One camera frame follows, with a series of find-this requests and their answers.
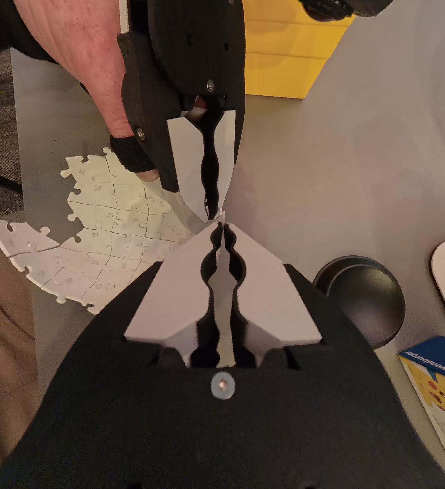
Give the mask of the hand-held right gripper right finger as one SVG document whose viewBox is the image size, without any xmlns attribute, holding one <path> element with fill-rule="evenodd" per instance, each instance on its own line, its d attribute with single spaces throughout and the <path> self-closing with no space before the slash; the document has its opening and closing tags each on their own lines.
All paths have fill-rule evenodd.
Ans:
<svg viewBox="0 0 445 489">
<path fill-rule="evenodd" d="M 322 336 L 285 264 L 232 223 L 224 225 L 236 281 L 230 327 L 236 365 L 258 367 L 270 350 L 315 345 Z"/>
</svg>

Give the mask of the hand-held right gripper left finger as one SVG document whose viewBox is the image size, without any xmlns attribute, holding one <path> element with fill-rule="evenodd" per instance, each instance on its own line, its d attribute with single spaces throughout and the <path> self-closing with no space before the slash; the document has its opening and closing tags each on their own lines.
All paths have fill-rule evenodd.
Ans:
<svg viewBox="0 0 445 489">
<path fill-rule="evenodd" d="M 217 269 L 222 231 L 222 223 L 211 223 L 164 259 L 126 339 L 176 349 L 187 366 L 218 365 L 220 333 L 209 279 Z"/>
</svg>

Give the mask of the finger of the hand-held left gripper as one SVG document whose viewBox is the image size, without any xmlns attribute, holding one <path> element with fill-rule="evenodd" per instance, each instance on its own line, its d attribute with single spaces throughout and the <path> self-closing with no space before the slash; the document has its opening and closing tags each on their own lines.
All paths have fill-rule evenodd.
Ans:
<svg viewBox="0 0 445 489">
<path fill-rule="evenodd" d="M 235 111 L 224 111 L 214 135 L 210 219 L 218 218 L 231 183 L 235 162 Z"/>
<path fill-rule="evenodd" d="M 177 192 L 167 193 L 168 203 L 191 233 L 199 233 L 209 219 L 201 177 L 203 135 L 187 118 L 170 119 L 167 124 L 179 187 Z"/>
</svg>

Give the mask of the white curved puzzle ball shell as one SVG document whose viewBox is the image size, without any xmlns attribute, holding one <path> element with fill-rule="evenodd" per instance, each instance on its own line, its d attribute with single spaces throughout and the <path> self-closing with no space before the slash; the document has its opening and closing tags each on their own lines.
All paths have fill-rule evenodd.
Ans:
<svg viewBox="0 0 445 489">
<path fill-rule="evenodd" d="M 109 148 L 86 161 L 82 156 L 65 161 L 61 177 L 75 180 L 67 219 L 83 228 L 59 243 L 46 226 L 36 230 L 0 220 L 0 249 L 57 303 L 75 301 L 96 315 L 206 223 L 159 181 L 143 182 L 127 171 Z"/>
</svg>

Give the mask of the person's left hand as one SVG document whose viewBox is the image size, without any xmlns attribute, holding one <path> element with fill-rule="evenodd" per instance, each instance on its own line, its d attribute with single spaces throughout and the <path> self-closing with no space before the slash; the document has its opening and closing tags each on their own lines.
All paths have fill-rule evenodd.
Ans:
<svg viewBox="0 0 445 489">
<path fill-rule="evenodd" d="M 114 138 L 134 136 L 122 103 L 119 1 L 14 1 L 44 50 L 83 83 Z"/>
</svg>

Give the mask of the black round tin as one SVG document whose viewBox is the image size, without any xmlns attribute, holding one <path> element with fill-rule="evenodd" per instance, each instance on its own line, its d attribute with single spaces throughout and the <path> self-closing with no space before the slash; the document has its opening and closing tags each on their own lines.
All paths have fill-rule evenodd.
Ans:
<svg viewBox="0 0 445 489">
<path fill-rule="evenodd" d="M 313 285 L 353 322 L 373 349 L 384 347 L 400 331 L 406 313 L 403 291 L 379 262 L 348 255 L 327 263 Z"/>
</svg>

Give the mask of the yellow drawer cabinet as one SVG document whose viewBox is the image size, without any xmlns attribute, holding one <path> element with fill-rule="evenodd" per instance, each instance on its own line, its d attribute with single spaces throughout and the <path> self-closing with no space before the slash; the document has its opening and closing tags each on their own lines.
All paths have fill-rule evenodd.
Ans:
<svg viewBox="0 0 445 489">
<path fill-rule="evenodd" d="M 243 1 L 245 93 L 304 99 L 354 16 L 318 22 L 299 1 Z"/>
</svg>

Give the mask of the person's tan trouser leg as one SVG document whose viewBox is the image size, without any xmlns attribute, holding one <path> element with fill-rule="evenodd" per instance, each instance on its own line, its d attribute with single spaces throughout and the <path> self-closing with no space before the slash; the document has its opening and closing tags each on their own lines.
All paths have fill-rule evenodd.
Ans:
<svg viewBox="0 0 445 489">
<path fill-rule="evenodd" d="M 0 466 L 40 404 L 31 287 L 0 249 Z"/>
</svg>

